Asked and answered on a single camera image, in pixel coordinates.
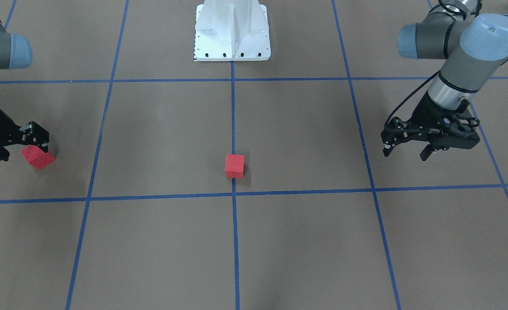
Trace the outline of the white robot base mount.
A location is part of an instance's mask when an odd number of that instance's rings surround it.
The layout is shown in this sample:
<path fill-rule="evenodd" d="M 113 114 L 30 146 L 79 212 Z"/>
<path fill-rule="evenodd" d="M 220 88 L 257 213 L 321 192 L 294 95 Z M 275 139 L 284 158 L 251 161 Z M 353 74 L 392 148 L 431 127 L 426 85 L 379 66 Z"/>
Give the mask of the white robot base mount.
<path fill-rule="evenodd" d="M 205 0 L 195 12 L 195 61 L 250 62 L 271 58 L 268 10 L 259 1 Z"/>

